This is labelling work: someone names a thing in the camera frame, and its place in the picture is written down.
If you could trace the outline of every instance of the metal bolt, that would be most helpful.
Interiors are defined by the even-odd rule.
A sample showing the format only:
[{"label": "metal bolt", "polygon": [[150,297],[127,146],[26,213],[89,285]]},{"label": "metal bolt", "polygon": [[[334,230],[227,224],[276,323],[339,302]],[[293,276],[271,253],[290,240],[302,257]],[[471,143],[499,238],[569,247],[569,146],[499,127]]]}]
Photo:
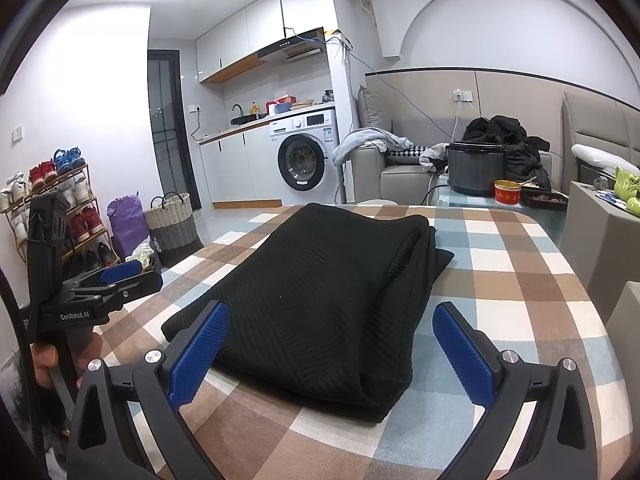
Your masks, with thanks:
[{"label": "metal bolt", "polygon": [[101,366],[102,366],[102,361],[100,361],[100,359],[94,359],[87,365],[86,368],[90,372],[95,372],[96,370],[99,370]]},{"label": "metal bolt", "polygon": [[577,368],[575,361],[569,358],[562,360],[562,366],[564,366],[570,372],[573,372]]},{"label": "metal bolt", "polygon": [[157,363],[162,357],[162,352],[159,350],[152,350],[145,355],[145,361],[147,363]]},{"label": "metal bolt", "polygon": [[505,350],[502,352],[502,358],[508,363],[517,363],[520,360],[520,356],[513,350]]}]

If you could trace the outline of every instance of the pile of black clothes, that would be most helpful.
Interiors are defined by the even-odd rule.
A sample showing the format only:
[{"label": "pile of black clothes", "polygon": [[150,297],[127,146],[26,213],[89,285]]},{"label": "pile of black clothes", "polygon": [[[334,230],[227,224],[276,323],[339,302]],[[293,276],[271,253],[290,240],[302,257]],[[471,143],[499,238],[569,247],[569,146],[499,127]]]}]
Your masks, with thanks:
[{"label": "pile of black clothes", "polygon": [[524,182],[535,176],[539,187],[551,191],[549,176],[540,164],[540,152],[548,152],[551,146],[540,137],[527,137],[519,120],[502,115],[491,121],[475,119],[469,123],[462,140],[502,144],[507,150],[507,180]]},{"label": "pile of black clothes", "polygon": [[411,383],[414,332],[452,258],[423,216],[380,221],[310,204],[162,332],[171,341],[223,301],[231,328],[215,367],[379,422]]}]

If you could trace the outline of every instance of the table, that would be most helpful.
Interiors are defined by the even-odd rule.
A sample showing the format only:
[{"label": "table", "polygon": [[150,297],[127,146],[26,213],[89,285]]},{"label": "table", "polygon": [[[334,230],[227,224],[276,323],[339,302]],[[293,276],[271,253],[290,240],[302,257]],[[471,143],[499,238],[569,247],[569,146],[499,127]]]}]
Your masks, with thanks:
[{"label": "table", "polygon": [[[228,274],[299,209],[261,214],[254,231],[231,232],[164,274],[161,292],[126,305],[102,327],[107,364],[131,363],[165,346],[160,327]],[[433,287],[414,338],[414,380],[378,425],[328,416],[255,390],[216,370],[196,399],[180,410],[203,449],[228,480],[406,480],[438,477],[467,439],[482,409],[473,406],[433,336],[431,317],[452,301],[498,349],[529,362],[578,364],[600,455],[609,479],[631,451],[632,423],[625,383],[600,318],[571,267],[543,229],[514,211],[420,206],[350,207],[381,220],[422,215],[437,243],[456,256]],[[139,407],[134,421],[150,459],[171,478]],[[498,460],[509,468],[532,406]]]},{"label": "table", "polygon": [[640,218],[572,182],[562,254],[607,322],[626,282],[640,282]]},{"label": "table", "polygon": [[[438,180],[438,185],[448,186],[449,175],[441,175]],[[464,195],[452,190],[450,187],[437,189],[434,192],[434,198],[430,204],[436,205],[437,207],[480,207],[521,212],[538,222],[556,246],[560,245],[562,232],[564,231],[564,219],[566,217],[566,212],[564,211],[536,209],[524,206],[521,203],[516,205],[501,204],[496,202],[493,196]]]}]

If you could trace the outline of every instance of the blue gripper pad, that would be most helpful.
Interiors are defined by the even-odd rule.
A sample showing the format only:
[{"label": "blue gripper pad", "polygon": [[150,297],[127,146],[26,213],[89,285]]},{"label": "blue gripper pad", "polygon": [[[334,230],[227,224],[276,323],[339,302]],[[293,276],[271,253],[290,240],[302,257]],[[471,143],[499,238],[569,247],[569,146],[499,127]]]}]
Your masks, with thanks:
[{"label": "blue gripper pad", "polygon": [[142,264],[137,260],[133,260],[115,267],[109,267],[100,275],[100,281],[105,285],[111,285],[111,283],[121,282],[127,278],[137,276],[141,272]]},{"label": "blue gripper pad", "polygon": [[229,307],[224,303],[211,311],[184,348],[170,373],[168,398],[175,410],[193,402],[204,376],[229,332]]},{"label": "blue gripper pad", "polygon": [[488,409],[495,399],[494,375],[443,304],[438,305],[433,313],[433,333],[471,402]]}]

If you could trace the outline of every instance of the black tray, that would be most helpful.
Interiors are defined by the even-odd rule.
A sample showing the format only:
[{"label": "black tray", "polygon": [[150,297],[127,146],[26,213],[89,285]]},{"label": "black tray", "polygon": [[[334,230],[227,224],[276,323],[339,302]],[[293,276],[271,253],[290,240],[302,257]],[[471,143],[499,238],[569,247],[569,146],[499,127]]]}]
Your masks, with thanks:
[{"label": "black tray", "polygon": [[[542,200],[534,200],[537,196],[548,196],[562,202],[546,202]],[[569,207],[569,199],[562,194],[553,191],[544,191],[532,187],[523,187],[520,191],[520,201],[527,207],[534,209],[551,209],[552,211],[566,211]]]}]

